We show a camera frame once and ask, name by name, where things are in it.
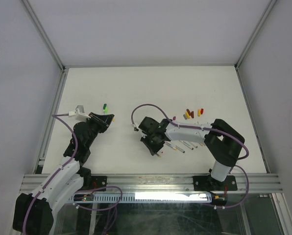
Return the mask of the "green capped pen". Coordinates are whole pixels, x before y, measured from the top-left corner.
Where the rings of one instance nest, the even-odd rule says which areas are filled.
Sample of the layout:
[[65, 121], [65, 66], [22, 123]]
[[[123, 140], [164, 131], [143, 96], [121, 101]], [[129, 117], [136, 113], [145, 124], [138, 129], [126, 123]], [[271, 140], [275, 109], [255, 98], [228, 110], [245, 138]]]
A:
[[106, 107], [107, 107], [107, 104], [105, 103], [104, 105], [103, 105], [103, 115], [105, 114], [105, 110], [106, 110]]

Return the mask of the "purple pen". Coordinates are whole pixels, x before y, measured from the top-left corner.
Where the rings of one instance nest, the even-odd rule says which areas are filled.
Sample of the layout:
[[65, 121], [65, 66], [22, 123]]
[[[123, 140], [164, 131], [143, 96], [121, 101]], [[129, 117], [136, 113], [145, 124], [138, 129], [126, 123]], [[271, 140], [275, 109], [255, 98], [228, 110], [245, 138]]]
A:
[[184, 144], [185, 146], [187, 146], [187, 147], [190, 148], [191, 150], [194, 149], [190, 144], [186, 143], [185, 141], [182, 141], [182, 142], [183, 142], [183, 144]]

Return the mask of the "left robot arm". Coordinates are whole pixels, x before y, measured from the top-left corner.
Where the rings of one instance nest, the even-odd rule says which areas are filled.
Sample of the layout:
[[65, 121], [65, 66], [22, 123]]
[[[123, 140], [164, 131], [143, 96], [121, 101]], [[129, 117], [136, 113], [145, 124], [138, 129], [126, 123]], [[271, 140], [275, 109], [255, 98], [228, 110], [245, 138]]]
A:
[[113, 114], [82, 115], [83, 121], [70, 127], [72, 138], [55, 170], [31, 193], [21, 193], [15, 205], [12, 228], [24, 235], [53, 233], [57, 215], [79, 189], [92, 184], [91, 171], [84, 168], [90, 147], [98, 134], [104, 133], [114, 119]]

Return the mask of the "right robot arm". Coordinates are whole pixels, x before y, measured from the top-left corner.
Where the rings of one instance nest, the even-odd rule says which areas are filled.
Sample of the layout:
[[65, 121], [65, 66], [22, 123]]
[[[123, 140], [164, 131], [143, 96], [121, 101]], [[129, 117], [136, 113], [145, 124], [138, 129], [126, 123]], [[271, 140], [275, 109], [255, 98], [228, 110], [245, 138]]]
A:
[[222, 119], [215, 119], [211, 124], [185, 124], [163, 119], [161, 122], [145, 117], [139, 124], [142, 132], [141, 142], [151, 155], [161, 150], [166, 142], [187, 141], [205, 145], [215, 159], [208, 178], [209, 186], [220, 189], [226, 183], [229, 171], [236, 165], [245, 139], [233, 127]]

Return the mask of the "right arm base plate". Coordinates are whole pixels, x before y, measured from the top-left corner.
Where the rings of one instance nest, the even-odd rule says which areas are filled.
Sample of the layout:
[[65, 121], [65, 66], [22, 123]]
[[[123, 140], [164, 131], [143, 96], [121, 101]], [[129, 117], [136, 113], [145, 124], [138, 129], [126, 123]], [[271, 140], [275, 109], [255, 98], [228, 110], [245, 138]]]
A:
[[210, 175], [193, 176], [194, 191], [237, 191], [235, 176], [226, 176], [223, 182], [213, 179]]

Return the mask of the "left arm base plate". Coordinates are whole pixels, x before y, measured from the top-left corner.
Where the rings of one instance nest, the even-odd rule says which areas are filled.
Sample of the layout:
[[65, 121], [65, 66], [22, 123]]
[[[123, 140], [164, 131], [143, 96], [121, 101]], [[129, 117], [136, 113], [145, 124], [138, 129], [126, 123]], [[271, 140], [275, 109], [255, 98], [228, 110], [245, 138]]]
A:
[[88, 175], [85, 176], [83, 186], [79, 190], [90, 190], [93, 191], [97, 188], [107, 186], [107, 176], [103, 175]]

